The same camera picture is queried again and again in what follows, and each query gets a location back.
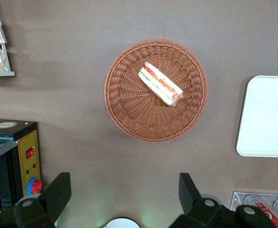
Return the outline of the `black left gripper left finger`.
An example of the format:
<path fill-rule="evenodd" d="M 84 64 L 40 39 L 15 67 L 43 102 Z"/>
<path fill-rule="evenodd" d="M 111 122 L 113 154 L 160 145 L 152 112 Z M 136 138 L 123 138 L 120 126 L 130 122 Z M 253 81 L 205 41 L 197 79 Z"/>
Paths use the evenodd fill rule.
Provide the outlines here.
<path fill-rule="evenodd" d="M 70 199 L 70 173 L 62 172 L 41 194 L 24 197 L 14 206 L 17 227 L 54 228 Z"/>

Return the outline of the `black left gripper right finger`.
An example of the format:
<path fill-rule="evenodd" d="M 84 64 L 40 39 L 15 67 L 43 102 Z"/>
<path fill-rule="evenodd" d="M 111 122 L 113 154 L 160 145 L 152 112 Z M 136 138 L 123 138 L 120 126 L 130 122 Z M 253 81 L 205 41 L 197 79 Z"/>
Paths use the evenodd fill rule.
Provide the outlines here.
<path fill-rule="evenodd" d="M 183 209 L 170 228 L 274 228 L 261 209 L 241 205 L 231 211 L 216 200 L 203 198 L 188 173 L 179 176 L 179 201 Z"/>

